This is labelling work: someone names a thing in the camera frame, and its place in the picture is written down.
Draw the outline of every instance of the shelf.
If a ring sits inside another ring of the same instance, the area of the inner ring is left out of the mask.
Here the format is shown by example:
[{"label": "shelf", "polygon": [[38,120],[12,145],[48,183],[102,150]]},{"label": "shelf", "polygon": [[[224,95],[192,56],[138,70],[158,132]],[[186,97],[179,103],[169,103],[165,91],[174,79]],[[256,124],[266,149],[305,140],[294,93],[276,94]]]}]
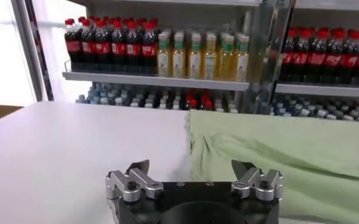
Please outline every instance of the shelf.
[{"label": "shelf", "polygon": [[139,75],[118,75],[118,74],[101,74],[88,72],[63,72],[66,80],[91,81],[105,83],[121,83],[133,85],[154,85],[170,86],[184,88],[203,88],[203,89],[221,89],[232,91],[245,91],[249,84],[245,82],[223,82],[211,80],[195,79],[175,79],[162,77],[148,77]]},{"label": "shelf", "polygon": [[359,0],[297,0],[297,9],[359,10]]},{"label": "shelf", "polygon": [[277,84],[276,93],[308,94],[319,96],[359,97],[359,87],[311,86],[294,84]]}]

